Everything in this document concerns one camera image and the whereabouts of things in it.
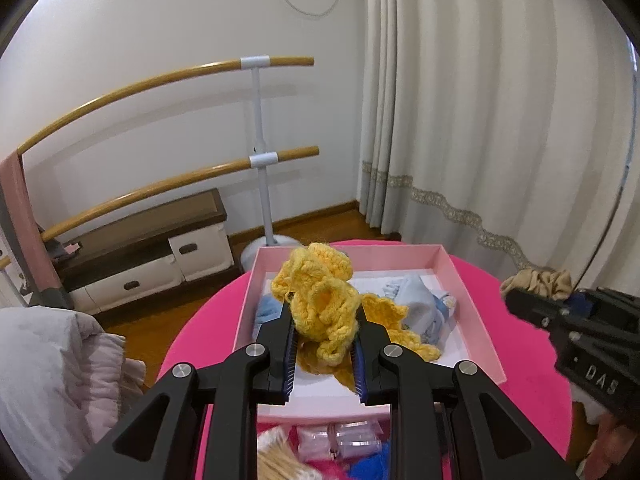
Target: wooden baseboard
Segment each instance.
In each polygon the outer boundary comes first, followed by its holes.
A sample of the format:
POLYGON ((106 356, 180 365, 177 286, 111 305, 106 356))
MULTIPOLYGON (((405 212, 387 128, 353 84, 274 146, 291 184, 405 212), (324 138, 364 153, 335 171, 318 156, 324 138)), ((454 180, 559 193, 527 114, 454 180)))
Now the wooden baseboard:
MULTIPOLYGON (((277 233, 279 229, 289 227, 290 225, 297 224, 299 222, 329 217, 340 213, 345 213, 347 211, 352 211, 354 209, 358 209, 357 200, 352 200, 351 202, 345 202, 344 204, 337 204, 322 209, 317 209, 315 211, 310 211, 302 215, 293 216, 292 218, 278 220, 277 222, 273 223, 273 231, 277 233)), ((256 238, 260 238, 261 236, 264 236, 264 226, 254 227, 253 229, 247 229, 246 231, 240 231, 239 233, 229 235, 229 241, 231 243, 231 246, 236 246, 239 244, 251 242, 256 238)))

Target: plastic bag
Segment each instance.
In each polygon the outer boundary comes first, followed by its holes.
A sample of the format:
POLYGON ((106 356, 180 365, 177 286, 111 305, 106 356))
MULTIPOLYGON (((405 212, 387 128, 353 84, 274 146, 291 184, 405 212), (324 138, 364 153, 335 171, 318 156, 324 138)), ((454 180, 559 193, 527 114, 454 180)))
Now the plastic bag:
POLYGON ((309 460, 333 460, 328 426, 299 426, 298 457, 302 462, 309 460))
POLYGON ((382 428, 376 420, 299 426, 297 430, 298 456, 303 462, 360 458, 382 449, 382 428))
POLYGON ((360 458, 382 450, 382 428, 376 420, 335 424, 335 442, 340 458, 360 458))

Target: white curtain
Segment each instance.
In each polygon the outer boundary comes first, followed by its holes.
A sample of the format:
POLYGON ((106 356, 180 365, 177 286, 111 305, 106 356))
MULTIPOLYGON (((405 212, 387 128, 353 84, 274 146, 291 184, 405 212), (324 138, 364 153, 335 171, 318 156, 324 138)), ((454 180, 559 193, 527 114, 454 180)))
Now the white curtain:
MULTIPOLYGON (((634 89, 636 112, 640 109, 638 95, 638 55, 634 52, 634 89)), ((640 135, 638 118, 634 115, 632 153, 627 165, 626 183, 616 214, 600 250, 584 275, 581 285, 608 286, 627 294, 640 296, 640 135)))
POLYGON ((633 126, 600 0, 367 0, 360 210, 499 278, 588 267, 633 126))

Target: round white base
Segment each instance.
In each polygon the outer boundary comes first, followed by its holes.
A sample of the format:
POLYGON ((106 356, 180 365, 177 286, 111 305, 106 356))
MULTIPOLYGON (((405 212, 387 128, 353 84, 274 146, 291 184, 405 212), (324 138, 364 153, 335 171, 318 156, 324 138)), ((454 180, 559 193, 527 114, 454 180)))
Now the round white base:
MULTIPOLYGON (((277 246, 285 246, 285 247, 300 247, 302 244, 297 241, 295 238, 291 238, 289 236, 283 235, 274 235, 277 246)), ((247 247, 244 248, 242 254, 240 255, 240 264, 245 272, 248 272, 254 266, 255 255, 258 253, 258 249, 261 247, 266 247, 267 238, 264 236, 262 238, 258 238, 251 242, 247 247)))

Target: wooden barre rail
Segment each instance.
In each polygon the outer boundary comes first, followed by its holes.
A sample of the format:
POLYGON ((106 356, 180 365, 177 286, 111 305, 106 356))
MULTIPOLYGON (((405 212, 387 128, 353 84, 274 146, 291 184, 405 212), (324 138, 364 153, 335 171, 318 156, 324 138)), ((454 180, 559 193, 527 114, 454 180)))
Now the wooden barre rail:
MULTIPOLYGON (((311 56, 270 56, 270 66, 312 66, 315 63, 314 58, 311 56)), ((24 143, 18 146, 18 155, 23 155, 27 150, 31 149, 41 140, 46 139, 51 134, 58 131, 60 128, 67 126, 76 119, 84 117, 85 115, 98 110, 106 105, 124 99, 145 90, 151 88, 157 88, 169 83, 175 83, 182 81, 183 79, 191 79, 194 77, 200 77, 203 75, 214 74, 218 72, 231 72, 233 70, 242 70, 242 61, 240 59, 232 59, 229 61, 219 61, 216 63, 209 63, 206 65, 192 66, 190 68, 183 68, 181 70, 175 70, 173 72, 167 72, 166 74, 151 77, 133 83, 129 86, 119 88, 98 97, 93 101, 79 106, 75 110, 70 111, 68 114, 60 117, 58 120, 52 122, 48 126, 45 126, 33 137, 27 139, 24 143)))
MULTIPOLYGON (((317 146, 306 146, 304 148, 294 148, 293 150, 282 150, 277 153, 278 162, 284 162, 286 160, 296 160, 297 158, 306 158, 309 156, 319 155, 320 149, 317 146)), ((42 237, 43 242, 48 242, 56 236, 66 233, 67 231, 71 231, 71 229, 74 229, 86 222, 106 215, 107 213, 115 211, 116 209, 120 209, 121 207, 139 202, 140 200, 144 200, 145 198, 149 198, 160 193, 164 193, 165 191, 176 189, 178 187, 194 184, 195 182, 208 180, 215 176, 235 173, 236 171, 250 170, 251 167, 251 161, 249 160, 249 158, 240 158, 232 162, 226 162, 224 164, 219 164, 218 166, 213 166, 212 168, 201 168, 199 170, 190 171, 189 173, 183 173, 178 176, 166 178, 154 184, 150 184, 149 186, 141 187, 139 189, 131 191, 117 198, 107 200, 107 202, 103 202, 95 207, 92 207, 91 209, 87 209, 86 211, 78 213, 77 215, 72 216, 71 218, 63 222, 50 227, 49 229, 41 233, 40 236, 42 237)), ((0 270, 4 269, 10 262, 11 260, 8 256, 0 258, 0 270)))

